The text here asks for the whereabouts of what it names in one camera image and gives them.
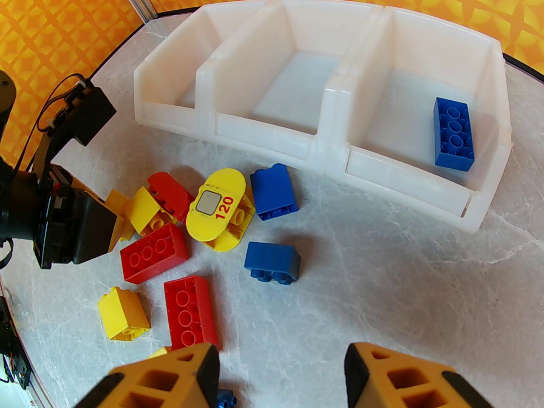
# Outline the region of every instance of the blue brick in bin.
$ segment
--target blue brick in bin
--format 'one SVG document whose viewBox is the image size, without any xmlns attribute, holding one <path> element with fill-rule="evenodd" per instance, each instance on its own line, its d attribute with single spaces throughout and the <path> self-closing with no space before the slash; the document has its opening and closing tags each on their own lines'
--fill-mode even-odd
<svg viewBox="0 0 544 408">
<path fill-rule="evenodd" d="M 255 211 L 263 221 L 298 211 L 286 165 L 276 163 L 268 169 L 257 169 L 249 178 Z"/>
<path fill-rule="evenodd" d="M 300 255 L 290 245 L 251 241 L 245 255 L 246 269 L 259 281 L 291 284 L 299 279 Z"/>
<path fill-rule="evenodd" d="M 238 400 L 232 390 L 219 389 L 217 392 L 217 408 L 234 408 Z"/>
<path fill-rule="evenodd" d="M 474 163 L 472 130 L 466 103 L 437 97 L 435 121 L 435 165 L 468 171 Z"/>
</svg>

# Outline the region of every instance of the red lego brick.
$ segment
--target red lego brick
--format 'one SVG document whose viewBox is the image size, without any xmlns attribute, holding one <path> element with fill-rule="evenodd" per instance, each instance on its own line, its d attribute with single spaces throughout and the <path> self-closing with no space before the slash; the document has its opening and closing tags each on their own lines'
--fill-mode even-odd
<svg viewBox="0 0 544 408">
<path fill-rule="evenodd" d="M 147 179 L 147 182 L 149 183 L 149 192 L 161 207 L 175 219 L 185 223 L 189 204 L 195 200 L 195 197 L 175 181 L 169 173 L 154 173 Z"/>
<path fill-rule="evenodd" d="M 187 260 L 182 231 L 173 224 L 149 233 L 121 250 L 125 281 L 140 284 Z"/>
<path fill-rule="evenodd" d="M 196 343 L 217 346 L 208 281 L 197 275 L 165 282 L 172 349 Z"/>
</svg>

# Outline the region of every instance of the black bracket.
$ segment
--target black bracket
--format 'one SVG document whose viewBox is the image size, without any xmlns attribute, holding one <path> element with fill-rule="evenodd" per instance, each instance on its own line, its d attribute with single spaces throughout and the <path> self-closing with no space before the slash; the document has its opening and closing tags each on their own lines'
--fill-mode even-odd
<svg viewBox="0 0 544 408">
<path fill-rule="evenodd" d="M 9 369 L 6 370 L 8 379 L 10 374 L 13 375 L 25 390 L 31 378 L 31 363 L 15 331 L 6 298 L 0 296 L 0 355 L 2 354 L 5 361 L 4 368 L 7 365 Z"/>
</svg>

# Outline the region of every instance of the marble surface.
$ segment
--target marble surface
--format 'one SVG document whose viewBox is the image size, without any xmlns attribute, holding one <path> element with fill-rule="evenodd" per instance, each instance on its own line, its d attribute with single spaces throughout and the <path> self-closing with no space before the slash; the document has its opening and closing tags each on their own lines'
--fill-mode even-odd
<svg viewBox="0 0 544 408">
<path fill-rule="evenodd" d="M 56 159 L 102 197 L 131 196 L 170 172 L 195 193 L 235 167 L 249 178 L 268 159 L 134 122 L 134 68 L 185 16 L 140 30 L 95 76 L 117 108 L 82 148 Z M 170 344 L 163 283 L 208 277 L 221 351 L 221 386 L 241 408 L 346 406 L 343 358 L 365 340 L 455 367 L 496 408 L 544 406 L 544 85 L 507 68 L 513 151 L 480 230 L 470 235 L 347 185 L 292 170 L 301 210 L 255 218 L 243 243 L 192 258 L 140 286 L 122 279 L 120 246 L 81 266 L 40 270 L 16 241 L 2 270 L 22 340 L 59 408 L 103 375 Z M 248 241 L 293 244 L 303 257 L 291 286 L 260 283 L 243 268 Z M 105 338 L 97 301 L 112 286 L 140 294 L 152 330 L 131 343 Z"/>
</svg>

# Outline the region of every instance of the white plastic bin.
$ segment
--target white plastic bin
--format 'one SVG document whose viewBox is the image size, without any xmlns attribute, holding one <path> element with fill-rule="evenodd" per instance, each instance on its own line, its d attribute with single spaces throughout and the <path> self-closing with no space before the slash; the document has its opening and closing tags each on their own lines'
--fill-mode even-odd
<svg viewBox="0 0 544 408">
<path fill-rule="evenodd" d="M 342 83 L 328 174 L 476 231 L 511 149 L 499 42 L 387 7 Z M 475 160 L 467 173 L 435 166 L 436 97 L 468 104 Z"/>
<path fill-rule="evenodd" d="M 474 164 L 435 166 L 436 97 L 468 104 Z M 203 6 L 134 73 L 136 120 L 318 173 L 476 231 L 511 149 L 500 43 L 337 0 Z"/>
</svg>

